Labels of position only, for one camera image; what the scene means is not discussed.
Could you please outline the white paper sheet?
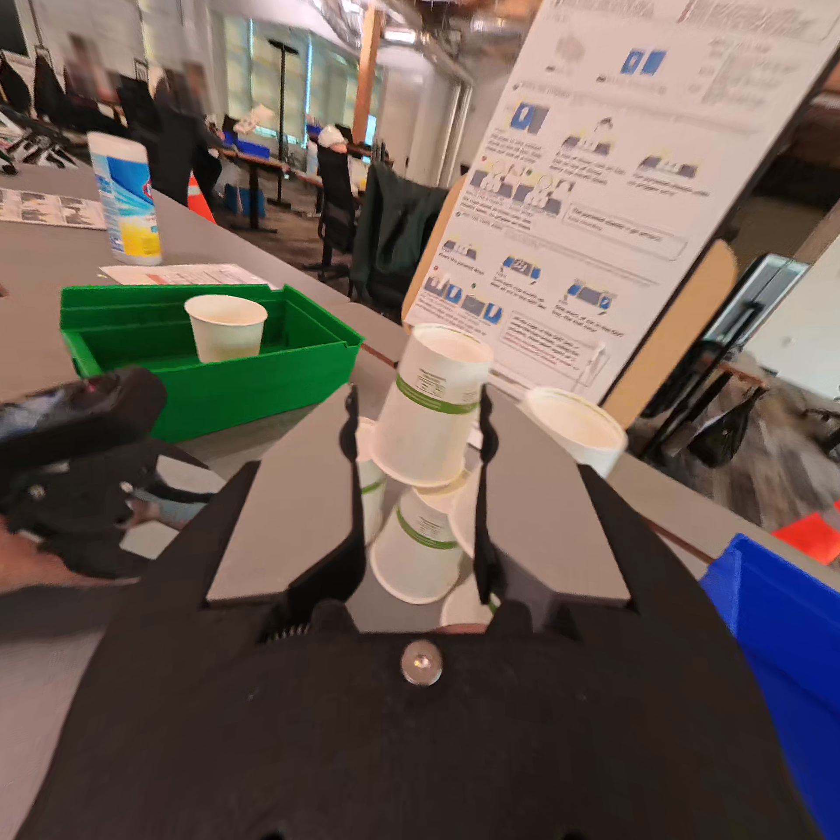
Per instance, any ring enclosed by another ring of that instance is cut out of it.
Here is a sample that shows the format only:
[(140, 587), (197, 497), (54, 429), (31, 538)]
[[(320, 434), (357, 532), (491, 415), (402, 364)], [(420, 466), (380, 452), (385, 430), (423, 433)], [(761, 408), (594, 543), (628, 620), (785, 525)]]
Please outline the white paper sheet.
[(236, 286), (277, 287), (236, 264), (175, 266), (105, 266), (99, 269), (122, 286)]

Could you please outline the red floor object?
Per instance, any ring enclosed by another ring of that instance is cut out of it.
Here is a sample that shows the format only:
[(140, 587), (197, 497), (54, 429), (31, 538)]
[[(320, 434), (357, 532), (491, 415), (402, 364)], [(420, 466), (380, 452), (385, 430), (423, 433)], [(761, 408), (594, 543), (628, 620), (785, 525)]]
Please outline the red floor object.
[(823, 566), (839, 558), (839, 500), (773, 531), (773, 536)]

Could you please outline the dark green jacket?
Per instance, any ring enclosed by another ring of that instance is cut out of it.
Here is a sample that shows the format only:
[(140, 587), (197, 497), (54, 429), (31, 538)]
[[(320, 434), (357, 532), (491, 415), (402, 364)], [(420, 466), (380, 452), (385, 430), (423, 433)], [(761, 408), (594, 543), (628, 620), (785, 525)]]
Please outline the dark green jacket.
[(448, 190), (407, 180), (372, 163), (356, 222), (350, 284), (374, 311), (402, 321), (404, 299)]

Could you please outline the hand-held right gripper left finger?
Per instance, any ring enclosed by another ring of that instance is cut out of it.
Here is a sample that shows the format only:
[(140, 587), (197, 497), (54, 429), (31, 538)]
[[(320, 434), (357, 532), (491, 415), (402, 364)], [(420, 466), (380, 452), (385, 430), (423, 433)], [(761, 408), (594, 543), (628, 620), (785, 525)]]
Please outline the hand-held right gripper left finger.
[(341, 385), (262, 456), (206, 598), (347, 602), (364, 578), (359, 399)]

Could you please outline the person's left hand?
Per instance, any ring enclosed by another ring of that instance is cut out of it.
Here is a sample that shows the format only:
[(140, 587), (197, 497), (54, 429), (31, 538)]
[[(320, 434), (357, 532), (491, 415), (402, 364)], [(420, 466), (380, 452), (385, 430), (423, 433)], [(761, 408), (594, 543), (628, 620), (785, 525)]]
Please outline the person's left hand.
[(62, 560), (39, 550), (37, 543), (20, 533), (11, 533), (1, 517), (1, 594), (12, 594), (38, 587), (55, 589), (91, 589), (130, 585), (139, 580), (99, 579), (69, 570)]

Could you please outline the large blue plastic bin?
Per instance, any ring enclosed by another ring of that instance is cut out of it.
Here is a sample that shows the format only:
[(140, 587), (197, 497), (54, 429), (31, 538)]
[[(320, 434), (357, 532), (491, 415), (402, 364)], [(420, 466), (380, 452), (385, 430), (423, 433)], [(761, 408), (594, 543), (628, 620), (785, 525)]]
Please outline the large blue plastic bin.
[(838, 839), (838, 591), (742, 534), (700, 586), (759, 682), (804, 804)]

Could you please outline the orange traffic cone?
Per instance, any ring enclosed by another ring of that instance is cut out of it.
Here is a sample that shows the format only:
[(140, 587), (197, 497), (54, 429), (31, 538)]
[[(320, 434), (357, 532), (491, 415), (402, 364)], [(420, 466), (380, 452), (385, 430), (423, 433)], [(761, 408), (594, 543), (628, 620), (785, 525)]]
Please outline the orange traffic cone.
[(217, 224), (193, 171), (190, 171), (187, 183), (187, 206), (192, 212), (204, 218), (210, 224)]

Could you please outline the wipes canister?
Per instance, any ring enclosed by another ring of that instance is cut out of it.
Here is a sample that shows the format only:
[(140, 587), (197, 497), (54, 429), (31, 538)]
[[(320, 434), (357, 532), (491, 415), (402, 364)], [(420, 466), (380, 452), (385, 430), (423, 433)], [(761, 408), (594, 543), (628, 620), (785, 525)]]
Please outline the wipes canister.
[(101, 132), (89, 132), (87, 145), (115, 258), (128, 265), (158, 266), (161, 238), (145, 147)]

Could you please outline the green plastic bin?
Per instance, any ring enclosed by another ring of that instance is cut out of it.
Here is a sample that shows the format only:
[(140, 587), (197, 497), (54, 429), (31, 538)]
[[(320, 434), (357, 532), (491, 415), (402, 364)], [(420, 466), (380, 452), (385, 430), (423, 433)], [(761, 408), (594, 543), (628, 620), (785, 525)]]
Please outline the green plastic bin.
[[(268, 313), (259, 355), (198, 360), (189, 298), (225, 294)], [(181, 443), (317, 404), (347, 383), (364, 336), (299, 290), (268, 285), (65, 287), (59, 330), (80, 377), (140, 366), (164, 384), (152, 436)]]

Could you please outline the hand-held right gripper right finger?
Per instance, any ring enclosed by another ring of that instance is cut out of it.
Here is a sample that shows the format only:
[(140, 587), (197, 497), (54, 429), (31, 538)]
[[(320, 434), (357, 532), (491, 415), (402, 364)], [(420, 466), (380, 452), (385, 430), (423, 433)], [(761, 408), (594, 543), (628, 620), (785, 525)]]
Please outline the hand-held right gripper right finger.
[(485, 385), (482, 447), (472, 474), (472, 571), (479, 602), (531, 611), (583, 603), (625, 606), (630, 593), (581, 468), (510, 399)]

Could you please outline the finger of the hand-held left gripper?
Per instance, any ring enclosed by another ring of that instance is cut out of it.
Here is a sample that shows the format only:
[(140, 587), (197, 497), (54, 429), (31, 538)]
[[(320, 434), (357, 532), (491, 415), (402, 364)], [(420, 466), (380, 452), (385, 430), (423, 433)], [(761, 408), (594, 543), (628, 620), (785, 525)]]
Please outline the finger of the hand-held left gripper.
[(182, 530), (214, 498), (214, 492), (192, 492), (168, 486), (153, 490), (136, 489), (128, 499), (130, 516), (128, 530), (147, 522), (159, 522), (176, 531)]

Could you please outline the printed label sheet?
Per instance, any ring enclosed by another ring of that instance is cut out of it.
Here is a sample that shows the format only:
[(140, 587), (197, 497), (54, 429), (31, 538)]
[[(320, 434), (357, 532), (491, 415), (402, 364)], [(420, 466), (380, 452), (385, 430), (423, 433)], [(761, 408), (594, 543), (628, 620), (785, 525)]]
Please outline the printed label sheet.
[(105, 230), (99, 202), (73, 196), (1, 188), (1, 221)]

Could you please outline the black floor lamp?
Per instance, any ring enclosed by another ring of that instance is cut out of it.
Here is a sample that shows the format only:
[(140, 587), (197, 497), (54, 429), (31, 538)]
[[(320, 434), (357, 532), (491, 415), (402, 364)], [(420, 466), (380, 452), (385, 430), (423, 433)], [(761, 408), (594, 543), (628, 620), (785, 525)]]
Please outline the black floor lamp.
[[(289, 56), (298, 56), (299, 50), (295, 47), (284, 43), (278, 38), (268, 38), (269, 46), (279, 53), (280, 71), (279, 71), (279, 111), (278, 111), (278, 154), (279, 163), (285, 164), (287, 156), (287, 135), (285, 126), (286, 117), (286, 82), (287, 82), (287, 58)], [(280, 210), (290, 212), (292, 206), (290, 202), (284, 198), (284, 184), (287, 179), (288, 169), (281, 168), (282, 172), (278, 175), (277, 193), (275, 198), (267, 199), (267, 202)]]

